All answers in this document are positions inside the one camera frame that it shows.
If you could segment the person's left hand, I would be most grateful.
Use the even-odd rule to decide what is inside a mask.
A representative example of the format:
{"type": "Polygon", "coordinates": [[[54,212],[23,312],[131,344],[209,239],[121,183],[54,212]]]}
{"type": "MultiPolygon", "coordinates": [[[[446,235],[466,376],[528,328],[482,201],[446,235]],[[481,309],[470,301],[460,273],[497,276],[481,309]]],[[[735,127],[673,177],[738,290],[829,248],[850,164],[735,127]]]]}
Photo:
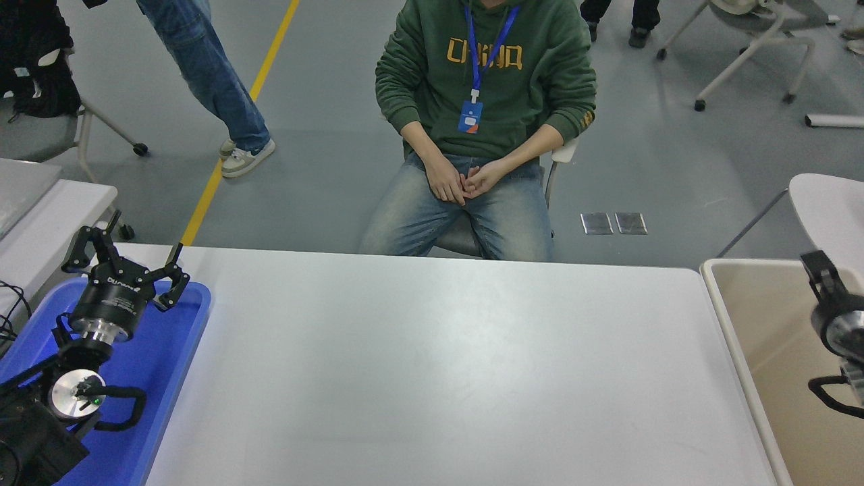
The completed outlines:
{"type": "Polygon", "coordinates": [[[487,194],[511,171],[512,168],[503,159],[469,168],[467,175],[462,176],[463,197],[476,198],[482,196],[482,194],[487,194]]]}

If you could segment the person's right hand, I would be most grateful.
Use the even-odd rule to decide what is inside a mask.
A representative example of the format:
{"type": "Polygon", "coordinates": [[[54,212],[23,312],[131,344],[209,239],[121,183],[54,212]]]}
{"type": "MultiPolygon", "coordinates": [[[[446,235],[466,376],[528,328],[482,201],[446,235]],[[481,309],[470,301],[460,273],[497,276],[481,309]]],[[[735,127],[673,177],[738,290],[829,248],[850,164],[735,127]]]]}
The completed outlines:
{"type": "Polygon", "coordinates": [[[463,176],[442,154],[422,157],[429,187],[436,199],[445,203],[466,205],[463,176]]]}

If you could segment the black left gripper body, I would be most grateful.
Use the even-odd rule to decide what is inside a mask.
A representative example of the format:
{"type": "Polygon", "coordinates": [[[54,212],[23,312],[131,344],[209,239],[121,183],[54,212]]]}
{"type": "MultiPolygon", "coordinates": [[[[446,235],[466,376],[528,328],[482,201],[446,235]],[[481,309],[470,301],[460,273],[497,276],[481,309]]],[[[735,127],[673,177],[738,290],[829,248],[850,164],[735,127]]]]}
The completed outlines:
{"type": "Polygon", "coordinates": [[[116,330],[116,338],[133,338],[143,311],[155,296],[149,270],[129,268],[114,271],[108,267],[93,267],[88,283],[69,317],[74,333],[93,333],[100,324],[116,330]]]}

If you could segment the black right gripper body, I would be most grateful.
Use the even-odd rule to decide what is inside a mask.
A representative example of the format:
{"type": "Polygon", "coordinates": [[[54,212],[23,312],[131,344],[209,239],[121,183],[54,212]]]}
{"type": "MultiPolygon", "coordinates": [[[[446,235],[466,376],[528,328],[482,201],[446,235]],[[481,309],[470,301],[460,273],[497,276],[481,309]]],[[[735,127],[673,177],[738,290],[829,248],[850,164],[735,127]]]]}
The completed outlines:
{"type": "Polygon", "coordinates": [[[841,305],[818,304],[812,326],[827,350],[841,357],[863,356],[863,298],[849,294],[841,305]]]}

